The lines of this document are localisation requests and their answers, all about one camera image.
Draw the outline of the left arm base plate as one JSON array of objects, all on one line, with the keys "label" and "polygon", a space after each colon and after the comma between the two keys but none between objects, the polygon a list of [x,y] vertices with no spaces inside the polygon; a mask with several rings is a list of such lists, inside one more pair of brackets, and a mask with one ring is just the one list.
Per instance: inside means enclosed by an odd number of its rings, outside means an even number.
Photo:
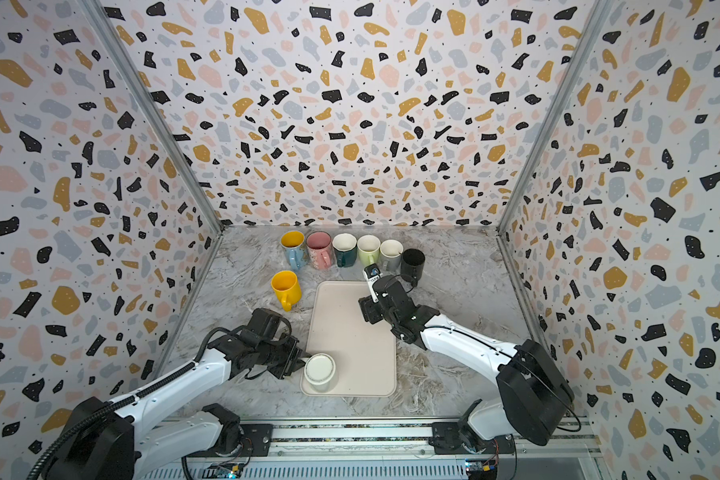
[{"label": "left arm base plate", "polygon": [[266,457],[269,454],[274,426],[266,423],[243,423],[223,427],[212,451],[218,456]]}]

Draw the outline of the grey mug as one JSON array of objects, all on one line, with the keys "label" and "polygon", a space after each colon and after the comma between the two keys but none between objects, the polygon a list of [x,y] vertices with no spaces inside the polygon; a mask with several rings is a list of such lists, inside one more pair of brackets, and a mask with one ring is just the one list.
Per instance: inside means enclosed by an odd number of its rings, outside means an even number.
[{"label": "grey mug", "polygon": [[380,245],[379,263],[383,271],[398,272],[404,247],[398,240],[388,239]]}]

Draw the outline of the light green mug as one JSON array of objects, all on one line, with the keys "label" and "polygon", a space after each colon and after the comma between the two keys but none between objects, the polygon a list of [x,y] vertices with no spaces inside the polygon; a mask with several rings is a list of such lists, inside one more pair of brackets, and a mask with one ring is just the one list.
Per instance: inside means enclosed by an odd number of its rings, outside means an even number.
[{"label": "light green mug", "polygon": [[375,235],[363,235],[357,240],[358,258],[364,267],[379,261],[381,241]]}]

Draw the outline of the light blue yellow-inside mug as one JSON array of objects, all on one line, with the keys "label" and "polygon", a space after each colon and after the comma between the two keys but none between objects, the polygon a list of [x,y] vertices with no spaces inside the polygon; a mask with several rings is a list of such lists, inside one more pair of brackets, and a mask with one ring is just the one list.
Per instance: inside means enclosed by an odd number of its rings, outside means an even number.
[{"label": "light blue yellow-inside mug", "polygon": [[280,238],[285,258],[292,271],[298,271],[309,263],[306,237],[300,231],[288,231]]}]

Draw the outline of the white mug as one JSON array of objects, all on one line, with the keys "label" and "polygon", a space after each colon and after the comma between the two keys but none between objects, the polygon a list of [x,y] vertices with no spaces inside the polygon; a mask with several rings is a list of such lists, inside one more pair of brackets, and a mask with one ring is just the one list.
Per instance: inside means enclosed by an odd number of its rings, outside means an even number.
[{"label": "white mug", "polygon": [[331,391],[338,380],[335,360],[325,353],[312,355],[305,362],[304,378],[310,392],[323,394]]}]

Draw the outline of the yellow mug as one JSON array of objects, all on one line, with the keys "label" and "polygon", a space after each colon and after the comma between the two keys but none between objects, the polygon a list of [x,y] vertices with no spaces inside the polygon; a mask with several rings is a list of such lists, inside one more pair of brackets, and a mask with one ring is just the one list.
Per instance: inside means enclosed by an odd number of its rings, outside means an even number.
[{"label": "yellow mug", "polygon": [[281,307],[286,312],[291,312],[302,298],[299,279],[293,271],[283,270],[276,273],[272,277],[270,285]]}]

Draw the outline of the dark green mug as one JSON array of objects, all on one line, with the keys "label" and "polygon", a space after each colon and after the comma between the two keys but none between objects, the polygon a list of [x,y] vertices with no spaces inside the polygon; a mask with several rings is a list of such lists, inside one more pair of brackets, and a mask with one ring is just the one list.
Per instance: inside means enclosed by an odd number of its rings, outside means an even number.
[{"label": "dark green mug", "polygon": [[351,268],[357,261],[357,238],[350,233],[333,237],[332,247],[338,268]]}]

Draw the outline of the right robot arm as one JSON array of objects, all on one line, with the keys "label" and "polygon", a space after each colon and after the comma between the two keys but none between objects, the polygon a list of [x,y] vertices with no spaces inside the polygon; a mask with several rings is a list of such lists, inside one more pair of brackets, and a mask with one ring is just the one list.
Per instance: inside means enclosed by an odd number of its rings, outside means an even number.
[{"label": "right robot arm", "polygon": [[476,400],[456,422],[457,445],[481,453],[501,436],[545,446],[573,412],[574,394],[540,343],[499,341],[470,330],[439,310],[417,305],[395,276],[366,279],[369,295],[358,301],[363,319],[391,326],[395,338],[447,356],[498,389],[499,400]]}]

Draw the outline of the pink patterned mug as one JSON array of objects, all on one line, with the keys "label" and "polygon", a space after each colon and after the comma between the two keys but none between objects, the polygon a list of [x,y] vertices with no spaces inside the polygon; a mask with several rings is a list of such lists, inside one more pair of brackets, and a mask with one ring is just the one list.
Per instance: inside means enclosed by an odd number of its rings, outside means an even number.
[{"label": "pink patterned mug", "polygon": [[309,258],[317,270],[328,270],[334,263],[332,237],[324,231],[311,233],[306,239]]}]

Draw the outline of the black mug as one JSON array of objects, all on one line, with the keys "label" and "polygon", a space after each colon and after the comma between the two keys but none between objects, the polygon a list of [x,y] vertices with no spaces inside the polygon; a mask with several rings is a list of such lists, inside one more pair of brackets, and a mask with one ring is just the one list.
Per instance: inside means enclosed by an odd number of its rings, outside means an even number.
[{"label": "black mug", "polygon": [[422,279],[425,261],[425,254],[419,249],[408,248],[402,252],[400,275],[412,287],[416,287]]}]

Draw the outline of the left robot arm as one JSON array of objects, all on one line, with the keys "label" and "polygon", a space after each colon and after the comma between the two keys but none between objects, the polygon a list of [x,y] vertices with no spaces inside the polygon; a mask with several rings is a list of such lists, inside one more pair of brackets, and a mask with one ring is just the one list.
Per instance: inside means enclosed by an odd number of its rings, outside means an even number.
[{"label": "left robot arm", "polygon": [[219,457],[250,456],[256,443],[240,417],[213,403],[193,416],[163,420],[200,394],[255,368],[284,379],[305,365],[306,353],[290,322],[257,308],[249,322],[233,329],[212,328],[187,363],[129,393],[78,404],[59,437],[30,469],[31,479],[138,479],[174,461],[208,452]]}]

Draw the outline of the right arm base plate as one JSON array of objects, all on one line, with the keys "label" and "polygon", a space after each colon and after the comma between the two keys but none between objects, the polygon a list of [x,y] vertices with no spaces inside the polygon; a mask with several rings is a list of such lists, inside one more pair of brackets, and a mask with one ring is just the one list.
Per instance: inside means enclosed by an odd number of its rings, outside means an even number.
[{"label": "right arm base plate", "polygon": [[513,454],[515,447],[507,436],[491,440],[480,438],[466,424],[435,422],[431,425],[429,445],[438,455],[489,455]]}]

